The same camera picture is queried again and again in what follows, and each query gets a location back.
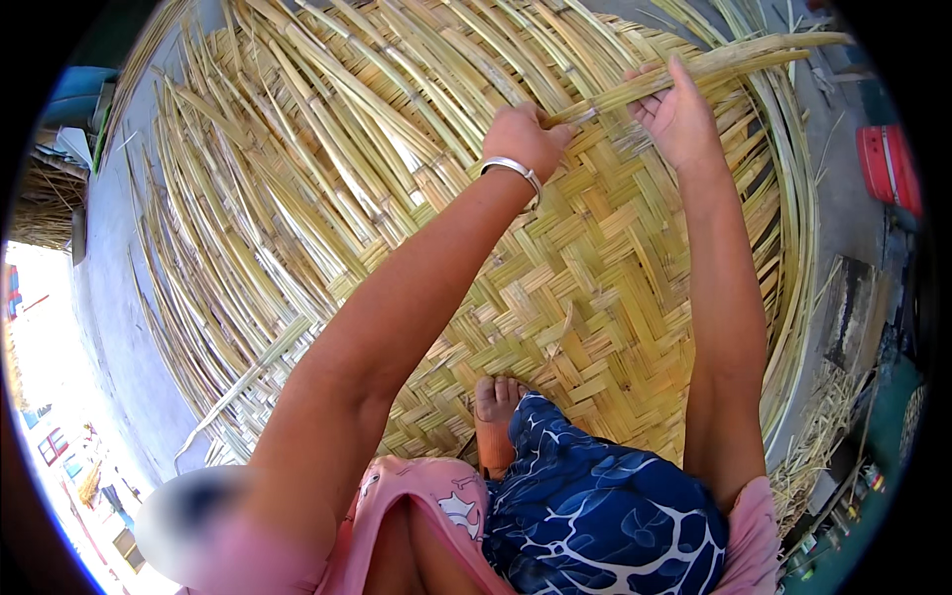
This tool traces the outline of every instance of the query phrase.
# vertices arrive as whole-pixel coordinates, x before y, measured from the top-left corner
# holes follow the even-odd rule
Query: gray floor
[[[664,15],[647,0],[585,0],[585,3],[596,11],[619,14],[628,20],[670,30],[645,14]],[[202,0],[199,4],[203,26],[207,30],[220,27],[218,0]],[[710,22],[729,34],[723,19],[710,5],[703,1],[694,4]],[[785,0],[764,0],[763,4],[770,29],[787,31]],[[793,6],[794,19],[805,14],[802,2],[794,2]],[[674,22],[666,15],[664,19]],[[699,42],[682,26],[674,32]],[[155,64],[172,72],[177,71],[174,42],[174,35],[171,35],[157,50],[154,60]],[[825,97],[810,71],[819,68],[829,75],[833,72],[831,65],[836,69],[845,65],[841,49],[814,50],[807,62],[798,64],[796,76],[802,108],[810,110],[806,130],[815,168],[827,142],[829,144],[824,162],[829,172],[820,185],[820,285],[838,252],[878,264],[883,233],[883,208],[866,194],[857,158],[854,132],[856,127],[864,124],[858,95],[849,88],[853,84],[845,84],[837,86],[832,96]],[[151,143],[153,80],[155,75],[147,73],[123,115],[125,137],[129,138],[136,132],[128,145],[135,155],[139,154],[143,142],[146,146]],[[843,119],[833,129],[841,113]],[[124,155],[121,151],[113,153],[99,176],[89,185],[88,256],[74,269],[75,309],[85,330],[86,347],[93,367],[98,370],[97,380],[112,418],[143,475],[158,485],[174,477],[174,452],[197,421],[159,358],[135,293],[130,255],[135,273],[151,299],[129,193]],[[818,327],[822,320],[814,322]],[[814,333],[808,346],[806,378],[812,376],[810,370],[819,361],[817,340]],[[808,384],[803,383],[795,397],[778,439],[780,444],[785,444],[786,436],[800,427],[799,413],[806,400]],[[199,437],[179,460],[180,469],[186,471],[201,466],[207,448],[208,440]],[[776,453],[772,458],[777,460]]]

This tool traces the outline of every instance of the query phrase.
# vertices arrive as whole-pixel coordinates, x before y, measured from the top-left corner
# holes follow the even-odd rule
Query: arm
[[[540,115],[532,104],[500,109],[484,157],[514,159],[544,183],[571,131],[542,130]],[[511,169],[488,171],[357,288],[285,383],[249,462],[268,480],[247,512],[329,553],[394,397],[532,194]]]
[[[669,69],[674,89],[634,102],[629,111],[677,171],[691,248],[696,350],[684,470],[704,481],[727,512],[741,489],[766,473],[759,418],[764,304],[714,116],[677,58]]]

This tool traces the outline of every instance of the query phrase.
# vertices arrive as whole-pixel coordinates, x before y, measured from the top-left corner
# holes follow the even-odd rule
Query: left hand
[[[523,167],[535,171],[542,184],[559,166],[565,147],[572,140],[574,130],[569,124],[560,124],[552,130],[543,130],[539,122],[548,114],[534,103],[526,101],[518,107],[502,106],[492,119],[492,126],[483,139],[483,159],[508,157]]]

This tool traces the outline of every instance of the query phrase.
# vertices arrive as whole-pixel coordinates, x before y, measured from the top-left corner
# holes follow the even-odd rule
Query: blue patterned pants
[[[516,460],[489,482],[483,553],[521,593],[711,591],[727,521],[710,492],[653,452],[593,438],[529,392]]]

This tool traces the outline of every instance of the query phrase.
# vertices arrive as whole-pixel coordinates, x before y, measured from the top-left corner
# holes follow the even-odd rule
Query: person
[[[183,592],[773,592],[764,308],[713,114],[683,64],[668,67],[673,88],[628,109],[677,173],[691,247],[684,470],[589,436],[504,376],[475,387],[480,471],[373,459],[397,391],[533,198],[521,172],[497,165],[396,249],[294,368],[243,467],[259,481],[203,533],[198,590]],[[501,108],[484,158],[544,183],[573,134],[542,129],[544,117]]]

